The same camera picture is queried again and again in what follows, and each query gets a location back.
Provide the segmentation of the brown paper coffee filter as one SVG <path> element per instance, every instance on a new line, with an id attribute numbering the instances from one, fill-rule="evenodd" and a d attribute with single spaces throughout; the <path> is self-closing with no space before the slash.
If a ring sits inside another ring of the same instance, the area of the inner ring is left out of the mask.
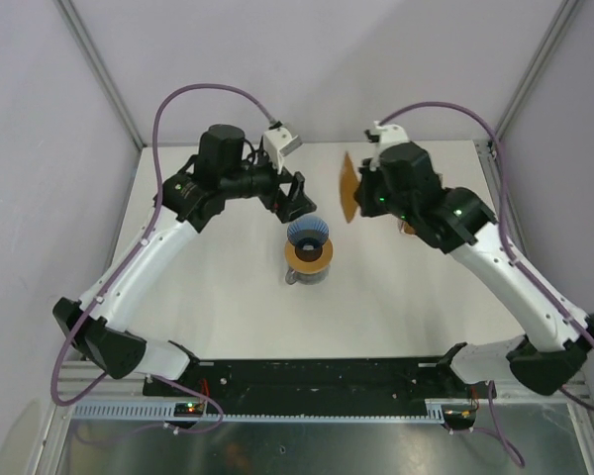
<path id="1" fill-rule="evenodd" d="M 352 222 L 358 209 L 354 194 L 358 190 L 359 184 L 350 155 L 346 152 L 340 172 L 339 193 L 342 211 L 347 223 Z"/>

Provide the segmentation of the round wooden dripper holder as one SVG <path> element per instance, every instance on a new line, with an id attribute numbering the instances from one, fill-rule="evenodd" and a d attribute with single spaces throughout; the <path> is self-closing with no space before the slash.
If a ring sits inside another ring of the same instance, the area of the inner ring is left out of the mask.
<path id="1" fill-rule="evenodd" d="M 314 275 L 326 270 L 333 260 L 334 247 L 330 239 L 322 246 L 303 249 L 287 241 L 284 246 L 284 257 L 289 268 L 298 273 Z"/>

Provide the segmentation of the grey glass carafe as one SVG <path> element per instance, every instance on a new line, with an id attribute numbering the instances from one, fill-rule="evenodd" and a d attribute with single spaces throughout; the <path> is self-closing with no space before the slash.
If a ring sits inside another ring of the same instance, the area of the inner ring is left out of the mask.
<path id="1" fill-rule="evenodd" d="M 285 274 L 284 281 L 287 285 L 316 285 L 323 282 L 327 278 L 330 268 L 331 266 L 326 266 L 318 272 L 305 273 L 289 266 Z"/>

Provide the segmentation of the orange coffee filter box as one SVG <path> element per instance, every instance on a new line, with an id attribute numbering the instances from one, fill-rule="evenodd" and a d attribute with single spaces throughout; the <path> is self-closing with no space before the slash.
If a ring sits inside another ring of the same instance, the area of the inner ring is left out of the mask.
<path id="1" fill-rule="evenodd" d="M 409 236 L 414 236 L 416 234 L 416 230 L 406 221 L 400 222 L 400 232 Z"/>

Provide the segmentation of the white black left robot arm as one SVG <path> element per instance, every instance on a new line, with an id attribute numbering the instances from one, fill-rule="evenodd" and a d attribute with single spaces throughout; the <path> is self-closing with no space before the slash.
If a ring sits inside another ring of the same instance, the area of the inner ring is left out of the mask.
<path id="1" fill-rule="evenodd" d="M 182 345 L 130 333 L 139 303 L 174 257 L 221 214 L 227 201 L 258 199 L 283 223 L 316 211 L 304 192 L 305 179 L 284 167 L 301 145 L 286 126 L 266 131 L 255 162 L 243 158 L 243 130 L 214 125 L 202 136 L 196 154 L 162 184 L 155 198 L 155 220 L 148 220 L 118 262 L 78 300 L 60 299 L 53 316 L 74 347 L 107 375 L 122 379 L 133 372 L 164 378 L 175 394 L 192 393 L 199 383 L 194 357 Z"/>

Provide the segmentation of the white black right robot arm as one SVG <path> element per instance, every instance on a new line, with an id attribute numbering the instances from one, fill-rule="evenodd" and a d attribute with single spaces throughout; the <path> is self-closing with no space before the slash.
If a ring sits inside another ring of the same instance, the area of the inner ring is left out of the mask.
<path id="1" fill-rule="evenodd" d="M 378 147 L 360 166 L 346 157 L 340 195 L 348 221 L 392 215 L 410 225 L 419 240 L 477 277 L 522 328 L 512 339 L 453 347 L 437 372 L 445 395 L 508 377 L 550 396 L 565 389 L 594 351 L 594 314 L 549 285 L 474 191 L 443 186 L 430 154 L 416 143 Z"/>

